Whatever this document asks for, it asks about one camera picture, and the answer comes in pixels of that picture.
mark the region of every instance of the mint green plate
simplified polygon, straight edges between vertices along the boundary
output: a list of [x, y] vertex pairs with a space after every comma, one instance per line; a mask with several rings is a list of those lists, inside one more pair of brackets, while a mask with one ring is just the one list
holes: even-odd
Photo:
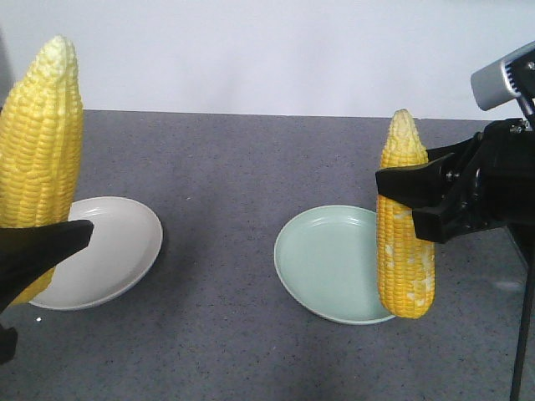
[[375, 213], [320, 206], [295, 216], [275, 242], [275, 267], [288, 292], [328, 320], [372, 324], [394, 317], [377, 291]]

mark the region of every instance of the plate rim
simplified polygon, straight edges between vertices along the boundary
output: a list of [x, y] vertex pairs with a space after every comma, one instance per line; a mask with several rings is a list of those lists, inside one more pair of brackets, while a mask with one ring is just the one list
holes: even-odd
[[155, 240], [155, 243], [157, 244], [157, 246], [155, 246], [155, 250], [153, 252], [154, 255], [150, 256], [149, 262], [147, 263], [147, 266], [144, 267], [141, 270], [141, 272], [139, 272], [128, 284], [126, 284], [125, 286], [123, 286], [119, 290], [117, 290], [115, 292], [112, 292], [112, 293], [110, 293], [110, 294], [108, 294], [108, 295], [106, 295], [104, 297], [100, 297], [98, 299], [95, 299], [92, 302], [84, 302], [84, 303], [79, 303], [79, 304], [71, 305], [71, 306], [54, 306], [54, 305], [49, 305], [47, 303], [39, 302], [38, 301], [38, 297], [39, 297], [40, 294], [38, 294], [31, 301], [29, 301], [28, 303], [30, 303], [31, 305], [34, 305], [35, 307], [41, 307], [41, 308], [44, 308], [44, 309], [49, 309], [49, 310], [54, 310], [54, 311], [78, 311], [78, 310], [82, 310], [82, 309], [88, 309], [88, 308], [91, 308], [91, 307], [97, 307], [99, 305], [102, 305], [104, 303], [112, 301], [113, 299], [116, 299], [117, 297], [121, 296], [125, 292], [129, 291], [152, 268], [152, 266], [155, 263], [156, 258], [160, 254], [161, 246], [162, 246], [162, 243], [163, 243], [163, 227], [162, 227], [162, 224], [161, 224], [161, 221], [160, 221], [158, 215], [149, 206], [139, 202], [138, 200], [134, 200], [134, 199], [131, 199], [131, 198], [126, 198], [126, 197], [123, 197], [123, 196], [96, 196], [96, 197], [93, 197], [93, 198], [86, 198], [86, 199], [77, 200], [77, 201], [73, 202], [73, 204], [71, 205], [71, 210], [73, 210], [73, 206], [74, 205], [81, 206], [81, 205], [86, 204], [86, 203], [101, 202], [101, 201], [113, 201], [113, 202], [119, 202], [119, 203], [126, 202], [126, 203], [130, 203], [130, 204], [134, 204], [134, 205], [140, 207], [141, 209], [145, 210], [145, 212], [147, 212], [147, 215], [150, 216], [150, 219], [154, 223], [152, 228], [155, 230], [155, 238], [154, 238], [154, 240]]
[[364, 326], [364, 325], [371, 325], [371, 324], [376, 324], [376, 323], [381, 323], [381, 322], [387, 322], [387, 321], [393, 319], [395, 317], [394, 314], [390, 314], [390, 315], [387, 315], [385, 317], [379, 317], [379, 318], [376, 318], [376, 319], [368, 319], [368, 320], [343, 319], [343, 318], [340, 318], [340, 317], [330, 316], [330, 315], [328, 315], [326, 313], [320, 312], [320, 311], [318, 311], [318, 310], [306, 305], [301, 299], [299, 299], [299, 297], [294, 293], [294, 291], [292, 291], [292, 289], [288, 286], [288, 284], [284, 280], [283, 275], [281, 273], [281, 268], [280, 268], [280, 266], [278, 265], [278, 262], [277, 262], [277, 259], [278, 259], [278, 245], [279, 245], [279, 242], [281, 241], [281, 237], [283, 236], [283, 233], [288, 229], [289, 226], [294, 224], [294, 222], [298, 218], [302, 217], [303, 215], [306, 215], [308, 213], [312, 213], [313, 211], [326, 210], [326, 209], [331, 209], [331, 210], [332, 209], [345, 209], [345, 210], [359, 211], [360, 213], [364, 212], [365, 214], [374, 215], [374, 216], [377, 215], [377, 213], [375, 211], [371, 211], [371, 210], [365, 209], [363, 207], [351, 206], [351, 205], [339, 205], [339, 204], [316, 206], [316, 207], [312, 207], [310, 209], [307, 209], [307, 210], [302, 211], [302, 212], [298, 213], [297, 215], [295, 215], [286, 224], [284, 224], [283, 228], [281, 228], [280, 232], [277, 235], [277, 239], [275, 240], [275, 245], [273, 247], [273, 261], [274, 261], [274, 264], [275, 264], [275, 271], [276, 271], [276, 273], [278, 275], [279, 281], [283, 284], [284, 288], [292, 296], [292, 298], [295, 301], [297, 301], [301, 306], [305, 307], [310, 312], [312, 312], [312, 313], [314, 313], [314, 314], [316, 314], [316, 315], [318, 315], [318, 316], [320, 316], [320, 317], [322, 317], [324, 319], [327, 319], [327, 320], [329, 320], [331, 322], [349, 324], [349, 325], [355, 325], [355, 326]]

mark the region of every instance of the metal stand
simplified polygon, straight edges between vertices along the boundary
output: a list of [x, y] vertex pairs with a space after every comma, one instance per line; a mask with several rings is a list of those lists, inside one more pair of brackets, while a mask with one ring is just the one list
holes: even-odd
[[529, 324], [532, 315], [533, 295], [535, 294], [535, 236], [532, 226], [510, 225], [509, 231], [516, 242], [519, 251], [527, 263], [526, 288], [522, 304], [522, 316], [518, 331], [517, 354], [512, 371], [511, 392], [509, 401], [518, 401], [522, 386], [522, 371], [526, 357], [526, 346], [529, 334]]

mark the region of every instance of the gray countertop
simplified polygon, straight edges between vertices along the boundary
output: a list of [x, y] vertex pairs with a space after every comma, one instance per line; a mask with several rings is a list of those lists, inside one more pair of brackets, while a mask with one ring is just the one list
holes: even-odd
[[[525, 271], [505, 230], [436, 247], [436, 300], [419, 320], [329, 322], [278, 280], [273, 244], [293, 216], [330, 204], [375, 210], [388, 125], [88, 111], [77, 199], [145, 203], [164, 244], [149, 273], [102, 306], [0, 316], [19, 332], [0, 399], [508, 399]], [[436, 147], [485, 123], [417, 125]], [[531, 371], [523, 393], [533, 395]]]

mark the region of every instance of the tripod leg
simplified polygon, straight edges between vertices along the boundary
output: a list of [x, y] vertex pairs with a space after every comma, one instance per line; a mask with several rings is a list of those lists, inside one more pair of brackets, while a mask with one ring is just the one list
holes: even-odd
[[533, 294], [535, 292], [535, 268], [533, 260], [529, 263], [526, 278], [526, 290], [524, 292], [524, 301], [522, 305], [522, 316], [520, 318], [520, 330], [518, 332], [517, 356], [512, 371], [511, 393], [509, 401], [518, 401], [520, 397], [520, 388], [522, 384], [522, 371], [524, 368], [524, 359], [526, 357], [527, 335], [529, 332], [529, 323], [532, 314]]

